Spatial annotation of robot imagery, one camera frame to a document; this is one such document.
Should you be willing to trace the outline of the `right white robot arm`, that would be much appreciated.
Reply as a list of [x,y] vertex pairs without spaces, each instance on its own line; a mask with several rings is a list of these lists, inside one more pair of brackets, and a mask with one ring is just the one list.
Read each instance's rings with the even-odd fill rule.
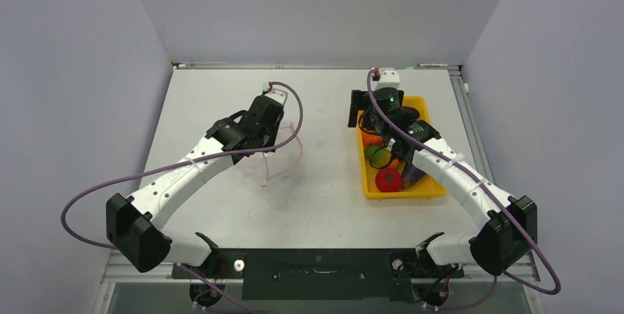
[[504,274],[536,245],[537,208],[516,198],[464,161],[416,108],[403,104],[401,91],[353,90],[348,127],[382,140],[382,149],[406,167],[440,185],[471,217],[478,232],[437,232],[416,248],[417,269],[426,276],[443,267],[476,264],[492,276]]

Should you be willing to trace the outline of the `clear zip top bag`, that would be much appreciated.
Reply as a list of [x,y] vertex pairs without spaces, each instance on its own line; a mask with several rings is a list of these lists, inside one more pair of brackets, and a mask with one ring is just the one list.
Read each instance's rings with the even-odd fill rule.
[[259,166],[263,180],[261,188],[266,188],[271,182],[281,177],[288,176],[299,165],[304,148],[299,136],[296,136],[284,147],[276,152],[264,152],[258,154]]

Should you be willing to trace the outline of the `yellow plastic tray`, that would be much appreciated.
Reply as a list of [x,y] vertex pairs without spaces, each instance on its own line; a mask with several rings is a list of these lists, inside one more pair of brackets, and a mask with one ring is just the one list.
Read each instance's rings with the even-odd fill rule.
[[[403,105],[411,107],[419,111],[420,118],[430,123],[430,116],[428,108],[425,103],[425,99],[421,96],[405,96],[403,98]],[[443,196],[446,193],[444,187],[442,187],[434,178],[428,175],[424,175],[421,179],[414,184],[406,187],[400,191],[393,193],[379,191],[375,184],[375,178],[377,170],[369,165],[368,160],[364,155],[364,133],[359,127],[355,128],[356,136],[358,137],[359,145],[359,159],[361,164],[362,185],[364,190],[364,196],[369,200],[387,200],[387,199],[433,199]]]

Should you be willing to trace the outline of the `dark purple eggplant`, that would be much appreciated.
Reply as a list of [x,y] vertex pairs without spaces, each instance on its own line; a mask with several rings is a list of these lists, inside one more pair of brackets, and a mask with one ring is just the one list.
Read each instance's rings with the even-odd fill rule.
[[416,184],[419,180],[421,180],[425,175],[426,173],[424,171],[414,167],[410,163],[406,163],[401,173],[402,188],[410,188],[412,185]]

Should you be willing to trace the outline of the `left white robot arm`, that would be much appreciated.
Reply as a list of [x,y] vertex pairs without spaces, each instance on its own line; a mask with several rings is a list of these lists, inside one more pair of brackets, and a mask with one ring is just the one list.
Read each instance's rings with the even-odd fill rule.
[[167,235],[170,217],[210,179],[233,167],[253,149],[273,146],[288,94],[273,90],[256,96],[248,110],[218,120],[180,160],[181,166],[149,185],[106,203],[107,239],[141,273],[157,265],[185,263],[201,277],[219,267],[218,247],[207,236]]

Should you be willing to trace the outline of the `red tomato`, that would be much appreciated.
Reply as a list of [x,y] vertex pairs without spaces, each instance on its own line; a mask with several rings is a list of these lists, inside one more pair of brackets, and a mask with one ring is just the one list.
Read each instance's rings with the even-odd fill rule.
[[403,179],[396,168],[383,168],[377,171],[375,186],[381,193],[396,193],[403,188]]

